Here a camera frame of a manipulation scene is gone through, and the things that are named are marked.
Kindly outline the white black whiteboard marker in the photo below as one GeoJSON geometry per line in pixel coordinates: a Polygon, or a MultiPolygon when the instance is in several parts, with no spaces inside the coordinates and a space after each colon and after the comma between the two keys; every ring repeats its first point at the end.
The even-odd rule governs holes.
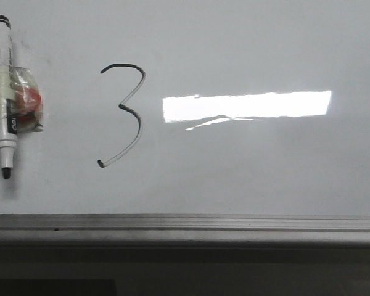
{"type": "Polygon", "coordinates": [[[4,179],[10,179],[12,176],[18,143],[12,71],[11,23],[6,16],[0,15],[0,167],[4,179]]]}

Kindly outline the white whiteboard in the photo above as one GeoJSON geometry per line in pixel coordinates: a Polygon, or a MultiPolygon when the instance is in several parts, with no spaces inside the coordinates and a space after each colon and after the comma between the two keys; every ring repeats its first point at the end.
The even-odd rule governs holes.
{"type": "Polygon", "coordinates": [[[370,1],[0,1],[43,130],[0,213],[370,216],[370,1]]]}

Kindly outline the dark panel below whiteboard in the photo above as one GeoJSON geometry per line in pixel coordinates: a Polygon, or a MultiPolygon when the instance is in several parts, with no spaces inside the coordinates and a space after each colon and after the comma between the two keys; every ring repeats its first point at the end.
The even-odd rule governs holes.
{"type": "Polygon", "coordinates": [[[117,295],[117,289],[110,279],[0,279],[0,295],[117,295]]]}

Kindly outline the aluminium whiteboard frame rail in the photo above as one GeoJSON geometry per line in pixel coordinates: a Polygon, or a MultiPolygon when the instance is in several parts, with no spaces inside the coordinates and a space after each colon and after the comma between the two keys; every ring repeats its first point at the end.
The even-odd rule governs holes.
{"type": "Polygon", "coordinates": [[[0,245],[370,247],[370,216],[0,214],[0,245]]]}

